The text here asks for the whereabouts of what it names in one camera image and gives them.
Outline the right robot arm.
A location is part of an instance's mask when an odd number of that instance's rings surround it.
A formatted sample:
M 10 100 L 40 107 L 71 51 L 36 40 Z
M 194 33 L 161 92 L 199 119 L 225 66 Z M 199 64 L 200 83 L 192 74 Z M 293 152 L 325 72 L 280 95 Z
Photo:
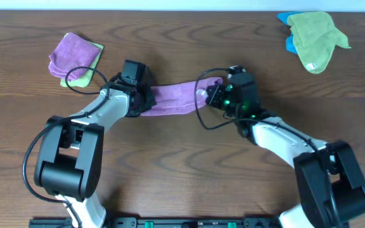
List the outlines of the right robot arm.
M 282 227 L 348 227 L 365 214 L 365 178 L 345 141 L 314 139 L 261 107 L 254 86 L 211 85 L 206 103 L 224 111 L 240 136 L 289 164 L 300 203 L 283 212 Z

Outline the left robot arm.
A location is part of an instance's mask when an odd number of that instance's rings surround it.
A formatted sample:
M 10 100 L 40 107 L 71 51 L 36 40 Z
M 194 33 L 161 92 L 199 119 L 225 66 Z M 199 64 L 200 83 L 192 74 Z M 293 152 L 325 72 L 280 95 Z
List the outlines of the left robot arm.
M 137 117 L 155 105 L 151 77 L 121 73 L 106 80 L 97 96 L 69 117 L 52 116 L 27 149 L 40 143 L 34 183 L 62 203 L 72 227 L 104 227 L 106 209 L 96 194 L 105 133 L 121 118 Z

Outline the purple microfiber cloth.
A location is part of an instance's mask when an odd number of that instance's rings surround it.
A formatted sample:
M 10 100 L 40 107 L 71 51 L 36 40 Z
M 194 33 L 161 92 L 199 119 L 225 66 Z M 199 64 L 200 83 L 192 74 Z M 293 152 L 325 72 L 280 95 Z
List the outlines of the purple microfiber cloth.
M 222 78 L 202 79 L 198 82 L 196 89 L 195 84 L 196 82 L 192 81 L 174 85 L 153 86 L 151 90 L 157 104 L 141 115 L 153 117 L 188 114 L 196 110 L 195 98 L 197 107 L 202 108 L 206 105 L 205 101 L 208 98 L 206 88 L 222 84 Z

